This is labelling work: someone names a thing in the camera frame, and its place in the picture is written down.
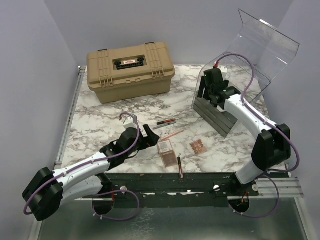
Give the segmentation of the dark red lip pencil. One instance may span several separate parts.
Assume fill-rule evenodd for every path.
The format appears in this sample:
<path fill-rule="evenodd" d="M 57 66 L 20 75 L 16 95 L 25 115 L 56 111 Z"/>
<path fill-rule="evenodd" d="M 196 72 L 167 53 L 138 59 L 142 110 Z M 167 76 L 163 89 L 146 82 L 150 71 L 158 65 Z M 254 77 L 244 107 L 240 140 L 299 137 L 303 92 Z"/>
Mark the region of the dark red lip pencil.
<path fill-rule="evenodd" d="M 180 179 L 183 179 L 184 175 L 183 175 L 182 162 L 181 162 L 180 156 L 177 157 L 177 161 L 178 161 L 179 177 Z"/>

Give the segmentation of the clear acrylic makeup organizer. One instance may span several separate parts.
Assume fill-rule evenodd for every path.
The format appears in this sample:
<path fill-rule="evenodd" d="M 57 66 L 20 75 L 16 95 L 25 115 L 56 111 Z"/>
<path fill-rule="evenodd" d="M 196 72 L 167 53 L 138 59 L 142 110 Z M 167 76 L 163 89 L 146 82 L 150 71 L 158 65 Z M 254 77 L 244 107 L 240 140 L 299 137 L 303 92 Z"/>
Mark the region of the clear acrylic makeup organizer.
<path fill-rule="evenodd" d="M 242 28 L 228 49 L 201 69 L 192 108 L 201 76 L 204 71 L 212 69 L 217 64 L 229 85 L 240 92 L 246 90 L 244 98 L 264 116 L 268 116 L 264 91 L 293 61 L 300 43 L 281 33 L 268 22 L 257 19 L 241 9 L 238 12 Z"/>

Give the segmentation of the tan plastic toolbox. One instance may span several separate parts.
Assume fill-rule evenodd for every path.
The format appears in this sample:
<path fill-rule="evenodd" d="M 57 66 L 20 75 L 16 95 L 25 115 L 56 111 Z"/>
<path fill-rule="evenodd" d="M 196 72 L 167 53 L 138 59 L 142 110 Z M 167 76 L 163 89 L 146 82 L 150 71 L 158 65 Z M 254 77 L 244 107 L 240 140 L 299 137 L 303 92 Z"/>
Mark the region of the tan plastic toolbox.
<path fill-rule="evenodd" d="M 164 42 L 90 52 L 86 62 L 87 85 L 102 104 L 167 93 L 176 73 Z"/>

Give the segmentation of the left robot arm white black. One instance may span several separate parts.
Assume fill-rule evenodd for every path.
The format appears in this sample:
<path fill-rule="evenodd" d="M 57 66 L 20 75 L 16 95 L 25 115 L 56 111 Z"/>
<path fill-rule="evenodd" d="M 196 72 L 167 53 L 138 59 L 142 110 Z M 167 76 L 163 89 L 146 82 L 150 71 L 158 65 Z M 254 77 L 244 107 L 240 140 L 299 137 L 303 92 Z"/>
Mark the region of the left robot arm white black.
<path fill-rule="evenodd" d="M 22 192 L 26 202 L 23 213 L 43 221 L 68 201 L 94 195 L 101 198 L 113 195 L 115 188 L 106 172 L 132 158 L 133 153 L 156 146 L 160 140 L 148 124 L 143 128 L 146 136 L 140 128 L 128 127 L 119 139 L 85 160 L 56 170 L 40 169 Z"/>

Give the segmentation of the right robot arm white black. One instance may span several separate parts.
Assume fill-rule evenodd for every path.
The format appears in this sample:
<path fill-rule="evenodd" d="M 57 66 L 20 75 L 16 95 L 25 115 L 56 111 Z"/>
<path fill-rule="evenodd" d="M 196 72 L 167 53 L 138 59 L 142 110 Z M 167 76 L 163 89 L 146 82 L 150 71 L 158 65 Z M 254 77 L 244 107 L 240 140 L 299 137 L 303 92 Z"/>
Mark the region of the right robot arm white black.
<path fill-rule="evenodd" d="M 204 71 L 193 109 L 223 137 L 240 122 L 255 139 L 250 161 L 231 175 L 228 186 L 236 196 L 246 192 L 248 184 L 264 172 L 291 157 L 290 128 L 269 120 L 250 105 L 219 68 Z"/>

